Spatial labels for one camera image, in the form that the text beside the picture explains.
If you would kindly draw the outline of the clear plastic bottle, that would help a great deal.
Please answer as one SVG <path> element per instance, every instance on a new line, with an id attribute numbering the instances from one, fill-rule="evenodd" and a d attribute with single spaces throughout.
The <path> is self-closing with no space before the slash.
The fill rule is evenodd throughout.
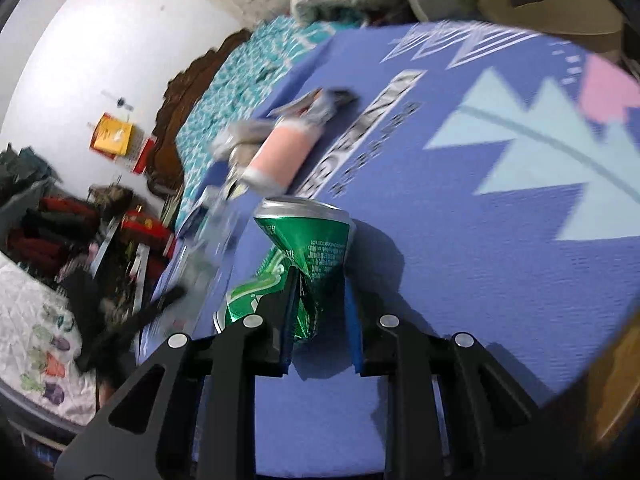
<path id="1" fill-rule="evenodd" d="M 206 186 L 180 229 L 182 245 L 168 285 L 181 286 L 184 296 L 169 311 L 171 325 L 192 332 L 210 290 L 218 281 L 222 259 L 236 227 L 228 193 Z"/>

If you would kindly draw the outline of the crushed green drink can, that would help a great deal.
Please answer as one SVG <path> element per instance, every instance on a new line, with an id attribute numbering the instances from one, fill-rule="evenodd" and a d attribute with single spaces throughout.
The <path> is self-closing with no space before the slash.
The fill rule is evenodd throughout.
<path id="1" fill-rule="evenodd" d="M 295 270 L 302 291 L 295 304 L 293 337 L 311 340 L 318 333 L 330 281 L 344 270 L 355 223 L 343 209 L 293 196 L 265 198 L 254 220 L 272 247 L 256 274 L 226 293 L 214 315 L 216 330 L 256 313 L 262 296 L 284 289 Z"/>

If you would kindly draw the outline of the blue printed tablecloth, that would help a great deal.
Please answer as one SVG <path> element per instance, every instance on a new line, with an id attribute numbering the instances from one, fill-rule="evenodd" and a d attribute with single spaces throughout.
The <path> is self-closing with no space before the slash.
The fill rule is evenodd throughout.
<path id="1" fill-rule="evenodd" d="M 294 190 L 355 220 L 350 270 L 372 299 L 440 336 L 472 333 L 597 452 L 639 309 L 639 86 L 569 41 L 445 22 L 344 30 L 250 116 L 321 86 L 359 99 Z"/>

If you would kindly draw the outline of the white printed fabric cover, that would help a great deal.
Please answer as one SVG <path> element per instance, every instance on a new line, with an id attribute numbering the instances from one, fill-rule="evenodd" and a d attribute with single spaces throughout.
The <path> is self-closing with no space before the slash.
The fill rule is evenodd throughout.
<path id="1" fill-rule="evenodd" d="M 96 376 L 75 359 L 80 333 L 67 299 L 1 257 L 1 385 L 40 414 L 86 426 L 96 414 Z"/>

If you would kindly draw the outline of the red yellow wall calendar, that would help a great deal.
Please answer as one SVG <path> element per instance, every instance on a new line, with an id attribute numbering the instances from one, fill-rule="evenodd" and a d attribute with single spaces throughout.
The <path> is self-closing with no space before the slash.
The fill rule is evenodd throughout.
<path id="1" fill-rule="evenodd" d="M 110 159 L 125 157 L 130 151 L 133 137 L 132 122 L 104 113 L 93 129 L 89 148 Z"/>

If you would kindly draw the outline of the pink white paper cup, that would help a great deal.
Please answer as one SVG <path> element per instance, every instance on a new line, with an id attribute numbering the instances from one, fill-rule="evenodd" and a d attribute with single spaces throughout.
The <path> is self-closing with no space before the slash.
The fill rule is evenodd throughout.
<path id="1" fill-rule="evenodd" d="M 240 181 L 261 196 L 285 194 L 323 131 L 302 118 L 279 119 Z"/>

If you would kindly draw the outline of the teal patterned bed quilt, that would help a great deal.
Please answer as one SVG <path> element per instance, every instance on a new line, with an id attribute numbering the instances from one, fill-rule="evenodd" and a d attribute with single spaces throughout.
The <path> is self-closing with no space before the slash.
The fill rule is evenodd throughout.
<path id="1" fill-rule="evenodd" d="M 219 131 L 230 122 L 249 118 L 273 87 L 318 44 L 341 30 L 360 26 L 353 18 L 302 26 L 290 16 L 279 16 L 259 25 L 247 42 L 231 52 L 176 135 L 183 166 L 178 223 L 196 201 L 198 187 L 212 163 L 209 147 Z"/>

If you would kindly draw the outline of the red gift box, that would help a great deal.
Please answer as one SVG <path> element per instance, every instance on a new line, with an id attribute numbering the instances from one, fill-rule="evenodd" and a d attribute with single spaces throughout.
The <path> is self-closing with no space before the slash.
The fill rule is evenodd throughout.
<path id="1" fill-rule="evenodd" d="M 120 236 L 127 242 L 148 246 L 152 252 L 170 258 L 176 237 L 160 220 L 138 210 L 127 211 L 120 222 Z"/>

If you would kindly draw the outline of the beige plastic trash bin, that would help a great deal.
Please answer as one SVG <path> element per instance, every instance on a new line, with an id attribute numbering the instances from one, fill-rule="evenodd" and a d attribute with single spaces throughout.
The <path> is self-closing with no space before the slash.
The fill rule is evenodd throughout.
<path id="1" fill-rule="evenodd" d="M 486 20 L 564 38 L 616 63 L 624 17 L 610 0 L 478 0 Z"/>

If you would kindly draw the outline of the carved wooden headboard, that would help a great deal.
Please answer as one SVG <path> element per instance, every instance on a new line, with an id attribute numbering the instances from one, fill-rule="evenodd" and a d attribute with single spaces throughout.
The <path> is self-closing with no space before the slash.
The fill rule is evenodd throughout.
<path id="1" fill-rule="evenodd" d="M 180 128 L 222 64 L 250 36 L 252 33 L 247 29 L 234 32 L 218 49 L 209 49 L 168 82 L 152 130 L 155 144 L 146 160 L 144 172 L 149 191 L 161 200 L 175 196 L 183 185 L 183 166 L 176 144 Z"/>

